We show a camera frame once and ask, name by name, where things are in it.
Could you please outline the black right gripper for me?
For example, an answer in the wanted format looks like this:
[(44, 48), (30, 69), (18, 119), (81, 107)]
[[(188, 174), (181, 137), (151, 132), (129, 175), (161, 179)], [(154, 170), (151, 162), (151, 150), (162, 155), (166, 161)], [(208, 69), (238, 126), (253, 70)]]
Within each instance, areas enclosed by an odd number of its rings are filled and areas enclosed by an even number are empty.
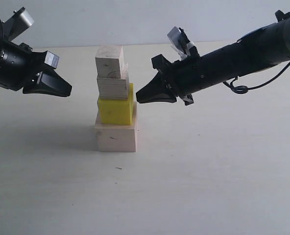
[(180, 98), (186, 106), (191, 105), (194, 103), (193, 93), (238, 76), (240, 54), (238, 43), (183, 61), (170, 62), (159, 54), (151, 59), (157, 74), (136, 92), (136, 100), (140, 104), (175, 103)]

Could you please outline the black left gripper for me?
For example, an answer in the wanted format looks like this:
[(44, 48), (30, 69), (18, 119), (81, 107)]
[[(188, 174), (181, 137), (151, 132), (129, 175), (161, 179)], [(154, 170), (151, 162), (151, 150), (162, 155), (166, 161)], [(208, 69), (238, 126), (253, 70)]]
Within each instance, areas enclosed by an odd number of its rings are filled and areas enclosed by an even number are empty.
[(23, 94), (71, 95), (72, 85), (55, 72), (59, 56), (34, 52), (29, 45), (4, 41), (0, 52), (0, 87)]

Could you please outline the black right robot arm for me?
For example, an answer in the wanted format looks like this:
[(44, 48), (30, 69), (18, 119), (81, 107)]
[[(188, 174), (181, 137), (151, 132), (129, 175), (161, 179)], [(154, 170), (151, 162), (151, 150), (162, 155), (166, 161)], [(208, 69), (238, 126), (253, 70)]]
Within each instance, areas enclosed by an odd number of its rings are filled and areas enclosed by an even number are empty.
[(224, 84), (237, 94), (246, 86), (234, 86), (239, 77), (270, 69), (282, 62), (290, 65), (290, 12), (275, 13), (277, 21), (258, 28), (236, 42), (205, 55), (198, 53), (184, 29), (174, 27), (168, 38), (180, 59), (168, 61), (159, 54), (151, 59), (154, 78), (136, 92), (139, 103), (169, 102), (178, 98), (193, 103), (193, 93)]

